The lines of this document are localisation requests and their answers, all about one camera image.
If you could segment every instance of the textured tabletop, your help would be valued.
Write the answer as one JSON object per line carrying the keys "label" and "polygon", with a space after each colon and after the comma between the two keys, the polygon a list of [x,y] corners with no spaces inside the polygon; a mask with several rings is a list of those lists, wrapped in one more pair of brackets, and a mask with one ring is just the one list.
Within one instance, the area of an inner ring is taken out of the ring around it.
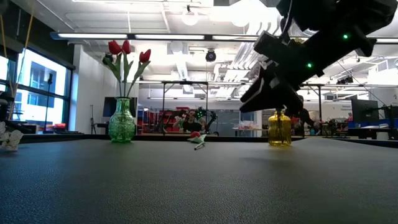
{"label": "textured tabletop", "polygon": [[329,139],[23,144],[0,223],[397,223],[398,150]]}

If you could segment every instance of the yellow glass bottle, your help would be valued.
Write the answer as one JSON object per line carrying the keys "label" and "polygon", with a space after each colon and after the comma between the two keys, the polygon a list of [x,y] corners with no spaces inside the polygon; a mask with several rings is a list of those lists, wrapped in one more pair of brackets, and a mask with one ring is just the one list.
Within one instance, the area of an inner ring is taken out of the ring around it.
{"label": "yellow glass bottle", "polygon": [[268,143],[271,146],[289,146],[292,143],[290,118],[282,110],[277,110],[268,122]]}

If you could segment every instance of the green glass vase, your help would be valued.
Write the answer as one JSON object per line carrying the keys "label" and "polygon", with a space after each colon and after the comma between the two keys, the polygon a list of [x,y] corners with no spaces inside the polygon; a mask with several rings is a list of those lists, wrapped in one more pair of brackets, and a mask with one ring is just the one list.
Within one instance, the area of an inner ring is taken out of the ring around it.
{"label": "green glass vase", "polygon": [[130,142],[136,132],[136,124],[130,113],[130,98],[117,97],[116,111],[109,121],[112,142]]}

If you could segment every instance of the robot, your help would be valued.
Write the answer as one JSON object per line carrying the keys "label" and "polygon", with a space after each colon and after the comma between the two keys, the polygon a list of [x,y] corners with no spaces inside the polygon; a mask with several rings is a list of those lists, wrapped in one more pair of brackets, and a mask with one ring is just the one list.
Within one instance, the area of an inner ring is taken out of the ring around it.
{"label": "robot", "polygon": [[[267,57],[259,77],[241,97],[240,110],[250,112],[271,108],[298,111],[303,107],[296,91],[314,75],[353,50],[370,57],[375,39],[366,35],[391,23],[397,10],[396,0],[281,0],[277,10],[284,17],[282,34],[264,31],[254,50]],[[293,23],[300,30],[317,31],[303,43],[291,40],[288,29]]]}

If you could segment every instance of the red tulip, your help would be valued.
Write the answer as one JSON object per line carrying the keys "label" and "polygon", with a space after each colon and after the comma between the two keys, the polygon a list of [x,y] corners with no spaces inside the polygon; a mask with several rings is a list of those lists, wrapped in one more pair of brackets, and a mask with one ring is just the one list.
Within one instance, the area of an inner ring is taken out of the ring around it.
{"label": "red tulip", "polygon": [[124,53],[126,53],[126,54],[131,53],[131,47],[130,47],[130,43],[129,43],[128,40],[125,40],[125,41],[123,42],[122,50],[123,50]]}
{"label": "red tulip", "polygon": [[119,47],[118,43],[117,43],[115,40],[110,41],[110,42],[108,43],[108,47],[109,47],[109,51],[110,51],[112,54],[114,54],[114,55],[117,55],[117,54],[119,54],[120,52],[122,52],[122,49]]}
{"label": "red tulip", "polygon": [[145,53],[141,52],[141,54],[139,54],[139,61],[141,63],[149,61],[149,58],[150,58],[150,49],[147,50]]}

